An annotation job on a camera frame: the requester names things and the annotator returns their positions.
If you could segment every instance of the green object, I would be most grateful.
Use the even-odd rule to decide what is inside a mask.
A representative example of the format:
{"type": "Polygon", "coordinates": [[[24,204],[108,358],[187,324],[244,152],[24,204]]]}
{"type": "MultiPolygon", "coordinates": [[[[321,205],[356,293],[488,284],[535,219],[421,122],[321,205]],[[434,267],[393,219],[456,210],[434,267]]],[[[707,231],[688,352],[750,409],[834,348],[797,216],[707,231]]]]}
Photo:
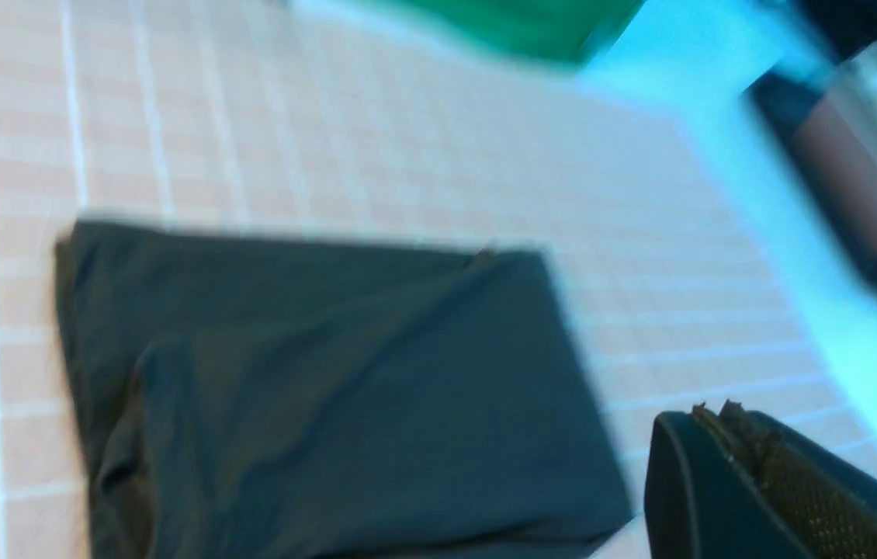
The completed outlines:
{"type": "Polygon", "coordinates": [[[388,0],[513,54],[583,64],[615,42],[644,0],[388,0]]]}

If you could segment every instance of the beige tile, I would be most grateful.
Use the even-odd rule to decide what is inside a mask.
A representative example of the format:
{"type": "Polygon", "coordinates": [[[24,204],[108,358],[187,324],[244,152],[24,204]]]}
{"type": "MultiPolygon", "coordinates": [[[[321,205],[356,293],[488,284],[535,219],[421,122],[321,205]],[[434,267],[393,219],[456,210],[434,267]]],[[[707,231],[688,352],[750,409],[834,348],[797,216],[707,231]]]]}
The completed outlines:
{"type": "Polygon", "coordinates": [[[1,433],[3,474],[9,491],[83,478],[71,414],[3,418],[1,433]]]}
{"type": "Polygon", "coordinates": [[[34,137],[25,134],[0,134],[0,160],[70,169],[73,144],[68,137],[34,137]]]}
{"type": "Polygon", "coordinates": [[[33,82],[33,84],[66,86],[66,74],[59,64],[32,64],[28,61],[17,61],[0,57],[0,75],[2,78],[17,81],[33,82]]]}
{"type": "Polygon", "coordinates": [[[34,137],[51,137],[72,141],[65,96],[62,110],[58,113],[35,113],[35,111],[1,109],[0,107],[0,134],[30,134],[34,137]]]}
{"type": "Polygon", "coordinates": [[[133,148],[151,149],[148,140],[148,128],[143,120],[136,120],[134,125],[113,123],[105,120],[85,120],[83,123],[83,141],[90,146],[102,143],[120,143],[133,148]]]}
{"type": "Polygon", "coordinates": [[[215,180],[173,178],[173,206],[179,211],[186,209],[217,208],[235,209],[235,193],[231,184],[223,178],[215,180]]]}
{"type": "Polygon", "coordinates": [[[87,192],[91,206],[131,204],[158,207],[159,186],[154,176],[90,167],[87,170],[87,192]]]}
{"type": "Polygon", "coordinates": [[[62,39],[58,35],[0,26],[0,57],[58,66],[62,64],[62,39]]]}
{"type": "Polygon", "coordinates": [[[52,277],[0,276],[2,328],[39,328],[55,325],[52,277]]]}
{"type": "Polygon", "coordinates": [[[311,218],[317,223],[344,229],[358,226],[355,202],[347,196],[331,193],[312,193],[307,196],[311,218]]]}
{"type": "Polygon", "coordinates": [[[69,234],[74,220],[73,213],[0,214],[0,259],[25,259],[41,269],[51,269],[48,261],[56,240],[69,234]]]}
{"type": "Polygon", "coordinates": [[[3,403],[68,401],[69,386],[59,344],[55,341],[2,345],[0,359],[3,403]]]}
{"type": "Polygon", "coordinates": [[[7,559],[90,557],[83,493],[7,503],[7,559]]]}

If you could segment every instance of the tiled floor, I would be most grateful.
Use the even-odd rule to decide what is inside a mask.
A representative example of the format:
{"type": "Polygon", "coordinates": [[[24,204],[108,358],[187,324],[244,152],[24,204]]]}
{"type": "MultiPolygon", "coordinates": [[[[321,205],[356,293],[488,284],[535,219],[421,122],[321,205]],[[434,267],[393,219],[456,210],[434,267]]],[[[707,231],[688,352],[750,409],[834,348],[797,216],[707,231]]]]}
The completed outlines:
{"type": "MultiPolygon", "coordinates": [[[[450,51],[255,0],[0,0],[0,559],[86,555],[50,301],[78,211],[541,245],[636,498],[652,417],[726,397],[877,475],[679,127],[450,51]]],[[[641,521],[601,556],[646,556],[641,521]]]]}

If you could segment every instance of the white floor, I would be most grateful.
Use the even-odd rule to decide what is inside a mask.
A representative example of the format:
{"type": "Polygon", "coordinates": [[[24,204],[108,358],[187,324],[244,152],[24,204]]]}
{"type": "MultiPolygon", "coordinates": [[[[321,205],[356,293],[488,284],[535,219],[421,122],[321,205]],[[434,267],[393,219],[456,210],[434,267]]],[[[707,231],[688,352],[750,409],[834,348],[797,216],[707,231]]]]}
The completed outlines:
{"type": "Polygon", "coordinates": [[[740,97],[780,61],[820,68],[813,50],[787,29],[748,0],[647,0],[622,39],[588,68],[584,85],[681,118],[877,435],[877,296],[853,273],[775,141],[740,97]]]}

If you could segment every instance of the folded fabric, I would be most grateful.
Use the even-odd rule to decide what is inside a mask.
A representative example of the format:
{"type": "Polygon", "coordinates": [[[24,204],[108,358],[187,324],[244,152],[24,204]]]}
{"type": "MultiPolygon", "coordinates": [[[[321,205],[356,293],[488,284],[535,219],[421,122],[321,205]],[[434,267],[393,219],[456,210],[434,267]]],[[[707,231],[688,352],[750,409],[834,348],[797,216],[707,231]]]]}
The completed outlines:
{"type": "Polygon", "coordinates": [[[534,252],[77,223],[57,309],[95,559],[563,559],[630,520],[534,252]]]}

